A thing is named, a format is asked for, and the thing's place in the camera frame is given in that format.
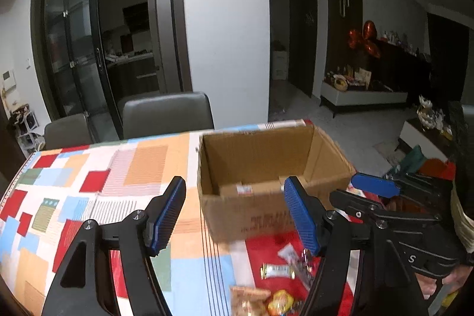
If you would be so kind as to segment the yellow jelly snack pouch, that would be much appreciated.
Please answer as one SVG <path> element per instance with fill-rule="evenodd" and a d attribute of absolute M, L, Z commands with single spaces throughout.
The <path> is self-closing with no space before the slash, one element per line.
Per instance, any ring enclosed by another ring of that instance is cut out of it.
<path fill-rule="evenodd" d="M 286 290 L 278 290 L 274 292 L 267 303 L 267 311 L 270 316 L 286 315 L 292 310 L 294 305 L 294 297 Z"/>

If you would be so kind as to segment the white low tv cabinet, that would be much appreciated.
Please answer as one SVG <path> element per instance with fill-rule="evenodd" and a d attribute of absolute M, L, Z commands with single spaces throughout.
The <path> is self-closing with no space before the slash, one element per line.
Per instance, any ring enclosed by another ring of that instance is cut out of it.
<path fill-rule="evenodd" d="M 404 108 L 408 94 L 405 92 L 340 92 L 335 87 L 322 83 L 320 106 L 326 106 L 337 114 L 350 111 L 369 111 L 384 108 Z"/>

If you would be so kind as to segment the glass sliding door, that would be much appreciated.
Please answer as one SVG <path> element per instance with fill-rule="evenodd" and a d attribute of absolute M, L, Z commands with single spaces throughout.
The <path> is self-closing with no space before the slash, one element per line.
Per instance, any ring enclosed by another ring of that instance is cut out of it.
<path fill-rule="evenodd" d="M 50 120 L 81 113 L 94 141 L 121 139 L 101 41 L 99 0 L 31 0 L 31 39 Z"/>

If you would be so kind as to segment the gold foil snack bag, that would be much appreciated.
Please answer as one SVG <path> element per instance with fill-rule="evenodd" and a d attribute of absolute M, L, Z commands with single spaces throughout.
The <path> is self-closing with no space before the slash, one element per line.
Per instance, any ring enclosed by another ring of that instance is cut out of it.
<path fill-rule="evenodd" d="M 233 316 L 268 315 L 265 302 L 270 290 L 233 285 L 230 287 L 230 308 Z"/>

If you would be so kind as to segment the red foil balloons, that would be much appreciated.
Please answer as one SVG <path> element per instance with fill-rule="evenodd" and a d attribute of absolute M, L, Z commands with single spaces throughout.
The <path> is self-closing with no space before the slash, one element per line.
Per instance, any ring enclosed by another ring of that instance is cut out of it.
<path fill-rule="evenodd" d="M 368 55 L 381 58 L 381 52 L 376 44 L 378 32 L 372 20 L 367 20 L 362 30 L 351 29 L 349 31 L 349 47 L 353 50 L 363 48 Z"/>

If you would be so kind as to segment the white gold snack bar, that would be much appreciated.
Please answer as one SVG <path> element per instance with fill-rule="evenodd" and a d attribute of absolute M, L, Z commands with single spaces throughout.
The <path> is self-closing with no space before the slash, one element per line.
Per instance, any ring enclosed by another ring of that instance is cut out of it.
<path fill-rule="evenodd" d="M 296 272 L 291 265 L 264 263 L 260 267 L 260 277 L 262 280 L 270 278 L 287 278 L 294 280 L 296 278 Z"/>

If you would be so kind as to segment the brown cardboard box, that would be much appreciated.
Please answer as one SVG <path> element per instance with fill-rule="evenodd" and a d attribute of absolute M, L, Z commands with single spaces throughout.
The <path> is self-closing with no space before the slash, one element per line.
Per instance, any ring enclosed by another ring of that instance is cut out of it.
<path fill-rule="evenodd" d="M 216 243 L 292 231 L 282 190 L 288 177 L 330 209 L 329 194 L 346 189 L 355 172 L 338 144 L 303 120 L 213 131 L 199 143 L 198 194 Z"/>

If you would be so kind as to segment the white shoe rack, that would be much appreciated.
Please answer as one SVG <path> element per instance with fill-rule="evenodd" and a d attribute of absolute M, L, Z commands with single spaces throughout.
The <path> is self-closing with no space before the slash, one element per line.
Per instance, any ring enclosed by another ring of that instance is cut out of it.
<path fill-rule="evenodd" d="M 17 143 L 25 157 L 41 150 L 45 140 L 39 131 L 39 124 L 28 104 L 10 113 L 9 124 L 13 128 Z"/>

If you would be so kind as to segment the colourful patchwork tablecloth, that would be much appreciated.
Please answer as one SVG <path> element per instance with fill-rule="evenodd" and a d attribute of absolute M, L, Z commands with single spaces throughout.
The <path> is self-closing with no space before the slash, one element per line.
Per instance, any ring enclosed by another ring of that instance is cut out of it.
<path fill-rule="evenodd" d="M 233 285 L 286 290 L 304 299 L 307 290 L 300 280 L 260 277 L 261 265 L 281 263 L 277 253 L 286 244 L 302 251 L 295 229 L 232 243 L 211 238 L 198 194 L 199 143 L 209 132 L 31 155 L 1 200 L 1 277 L 15 298 L 30 314 L 40 315 L 57 269 L 85 221 L 122 221 L 180 176 L 187 190 L 184 205 L 168 245 L 151 261 L 173 315 L 229 315 Z"/>

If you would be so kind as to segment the white wall intercom panel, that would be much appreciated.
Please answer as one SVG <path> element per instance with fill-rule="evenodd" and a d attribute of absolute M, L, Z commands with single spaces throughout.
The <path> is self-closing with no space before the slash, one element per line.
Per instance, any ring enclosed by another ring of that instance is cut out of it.
<path fill-rule="evenodd" d="M 8 92 L 16 87 L 15 73 L 12 69 L 2 73 L 2 88 Z"/>

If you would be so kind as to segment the grey dining chair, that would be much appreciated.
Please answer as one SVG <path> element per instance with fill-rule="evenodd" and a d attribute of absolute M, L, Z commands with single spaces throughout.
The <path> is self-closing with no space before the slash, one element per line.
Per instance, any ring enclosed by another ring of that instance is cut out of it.
<path fill-rule="evenodd" d="M 125 139 L 214 129 L 211 104 L 202 92 L 139 94 L 122 113 Z"/>
<path fill-rule="evenodd" d="M 83 113 L 50 122 L 44 129 L 45 149 L 79 147 L 93 143 L 88 121 Z"/>

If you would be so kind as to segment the white side table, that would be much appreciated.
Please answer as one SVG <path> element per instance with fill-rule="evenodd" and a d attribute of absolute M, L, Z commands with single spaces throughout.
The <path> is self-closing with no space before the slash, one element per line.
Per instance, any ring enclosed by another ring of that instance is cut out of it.
<path fill-rule="evenodd" d="M 419 146 L 422 154 L 428 159 L 445 162 L 453 156 L 450 140 L 442 136 L 437 129 L 424 128 L 418 118 L 408 119 L 403 123 L 398 142 L 404 147 Z"/>

